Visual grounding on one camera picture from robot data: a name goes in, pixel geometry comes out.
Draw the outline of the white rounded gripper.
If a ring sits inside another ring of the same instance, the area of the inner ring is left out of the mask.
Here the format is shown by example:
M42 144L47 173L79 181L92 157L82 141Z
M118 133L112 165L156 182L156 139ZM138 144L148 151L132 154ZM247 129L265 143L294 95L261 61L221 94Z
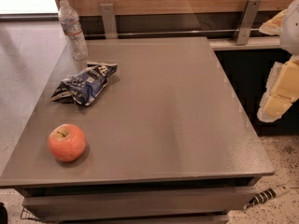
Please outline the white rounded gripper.
M292 54L287 62L274 63L257 112L260 121L274 122L299 99L299 0L264 22L259 31L280 35L280 46Z

